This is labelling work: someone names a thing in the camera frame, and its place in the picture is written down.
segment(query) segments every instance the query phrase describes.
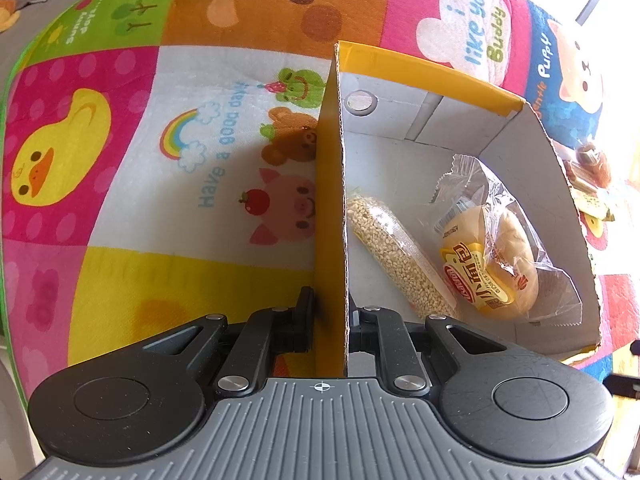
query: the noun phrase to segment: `colorful play mat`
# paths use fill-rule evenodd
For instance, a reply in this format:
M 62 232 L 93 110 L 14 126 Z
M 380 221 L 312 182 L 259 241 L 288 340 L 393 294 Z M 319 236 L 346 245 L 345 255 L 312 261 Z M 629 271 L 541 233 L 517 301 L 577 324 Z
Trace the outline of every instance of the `colorful play mat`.
M 0 122 L 2 316 L 24 396 L 212 310 L 238 322 L 294 304 L 312 283 L 315 127 L 335 41 L 522 95 L 574 148 L 597 133 L 604 92 L 570 25 L 530 0 L 78 2 L 24 52 Z M 598 357 L 638 332 L 616 224 L 585 222 Z

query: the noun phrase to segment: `green tree illustration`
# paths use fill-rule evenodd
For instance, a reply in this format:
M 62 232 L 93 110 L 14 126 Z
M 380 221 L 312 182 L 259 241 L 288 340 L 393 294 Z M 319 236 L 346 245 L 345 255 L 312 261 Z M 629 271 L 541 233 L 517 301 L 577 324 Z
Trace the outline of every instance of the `green tree illustration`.
M 145 5 L 142 0 L 138 0 L 135 4 L 126 3 L 120 5 L 111 13 L 111 17 L 114 20 L 121 20 L 123 18 L 126 18 L 133 12 L 137 12 L 139 16 L 142 16 L 142 14 L 147 12 L 149 9 L 153 9 L 154 7 L 157 7 L 157 5 Z
M 127 34 L 131 33 L 132 30 L 138 30 L 139 28 L 148 27 L 149 25 L 153 24 L 151 22 L 140 23 L 134 22 L 132 20 L 123 20 L 116 25 L 115 33 L 118 36 L 126 36 Z

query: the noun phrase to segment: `brown bear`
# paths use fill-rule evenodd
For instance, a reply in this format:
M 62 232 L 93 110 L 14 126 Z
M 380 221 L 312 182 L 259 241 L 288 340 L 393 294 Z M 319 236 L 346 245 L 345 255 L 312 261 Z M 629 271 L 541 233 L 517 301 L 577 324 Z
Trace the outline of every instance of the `brown bear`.
M 316 126 L 318 121 L 310 115 L 292 112 L 279 106 L 269 110 L 273 124 L 262 124 L 260 134 L 269 139 L 262 149 L 262 160 L 280 166 L 289 159 L 297 162 L 316 160 Z

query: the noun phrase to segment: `cartoon duck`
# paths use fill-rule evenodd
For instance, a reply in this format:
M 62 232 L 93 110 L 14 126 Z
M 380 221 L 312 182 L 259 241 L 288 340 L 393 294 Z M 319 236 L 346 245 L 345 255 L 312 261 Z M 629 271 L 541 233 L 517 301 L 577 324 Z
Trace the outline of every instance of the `cartoon duck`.
M 111 127 L 104 96 L 80 88 L 68 115 L 24 141 L 11 171 L 11 192 L 24 205 L 55 204 L 71 193 L 100 155 Z
M 283 68 L 278 80 L 267 85 L 258 85 L 276 94 L 276 101 L 292 103 L 300 108 L 318 108 L 324 95 L 324 81 L 313 70 Z

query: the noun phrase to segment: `gray gripper base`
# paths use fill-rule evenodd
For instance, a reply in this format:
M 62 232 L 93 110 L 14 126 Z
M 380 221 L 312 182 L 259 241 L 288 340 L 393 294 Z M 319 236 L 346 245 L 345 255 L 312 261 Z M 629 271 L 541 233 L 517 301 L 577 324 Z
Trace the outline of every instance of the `gray gripper base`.
M 258 394 L 219 402 L 192 439 L 148 462 L 49 458 L 29 480 L 615 478 L 593 457 L 548 467 L 488 459 L 441 427 L 426 402 L 388 394 L 374 379 L 269 379 Z

